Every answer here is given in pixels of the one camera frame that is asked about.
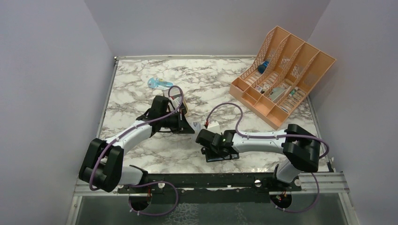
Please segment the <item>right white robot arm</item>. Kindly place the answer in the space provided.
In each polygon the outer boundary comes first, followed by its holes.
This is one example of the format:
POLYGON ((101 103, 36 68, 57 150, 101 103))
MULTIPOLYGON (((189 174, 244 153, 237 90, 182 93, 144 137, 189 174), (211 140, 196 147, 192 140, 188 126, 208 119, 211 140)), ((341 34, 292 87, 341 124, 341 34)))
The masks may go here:
POLYGON ((319 168, 320 139, 297 124, 274 132, 238 132, 226 130, 214 133, 200 130, 195 142, 201 145, 207 162, 238 159, 245 152, 270 152, 286 156, 271 177, 271 186, 284 190, 301 172, 315 173, 319 168))

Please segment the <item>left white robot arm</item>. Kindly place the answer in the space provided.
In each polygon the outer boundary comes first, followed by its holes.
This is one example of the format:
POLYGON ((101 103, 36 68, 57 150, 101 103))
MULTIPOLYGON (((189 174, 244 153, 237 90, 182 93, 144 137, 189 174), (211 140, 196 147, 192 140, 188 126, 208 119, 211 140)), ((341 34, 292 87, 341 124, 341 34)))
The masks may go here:
POLYGON ((194 134, 183 106, 182 96, 155 96, 151 107, 120 134, 90 142, 78 178, 87 182, 91 190, 111 192, 119 185, 130 185, 135 192, 143 192, 147 188, 147 172, 137 166, 124 166, 124 155, 163 128, 173 134, 194 134))

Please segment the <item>black card holder wallet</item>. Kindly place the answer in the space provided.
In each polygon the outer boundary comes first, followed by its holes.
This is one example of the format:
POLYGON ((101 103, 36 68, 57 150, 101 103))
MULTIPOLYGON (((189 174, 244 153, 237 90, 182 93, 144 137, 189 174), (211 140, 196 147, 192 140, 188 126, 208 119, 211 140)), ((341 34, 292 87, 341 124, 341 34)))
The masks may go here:
POLYGON ((215 152, 211 151, 208 148, 202 147, 201 148, 202 155, 205 155, 206 162, 217 162, 217 161, 224 161, 224 160, 234 160, 239 159, 239 154, 229 153, 227 156, 219 156, 215 152))

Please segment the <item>gold oval tray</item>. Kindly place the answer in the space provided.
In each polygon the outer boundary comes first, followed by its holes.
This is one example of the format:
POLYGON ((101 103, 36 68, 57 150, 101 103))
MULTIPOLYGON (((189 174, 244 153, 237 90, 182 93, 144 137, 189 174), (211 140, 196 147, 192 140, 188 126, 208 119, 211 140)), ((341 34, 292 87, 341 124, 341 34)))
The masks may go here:
POLYGON ((180 106, 180 111, 183 113, 184 116, 187 116, 189 114, 189 109, 187 107, 187 103, 185 101, 185 98, 182 98, 183 103, 180 106))

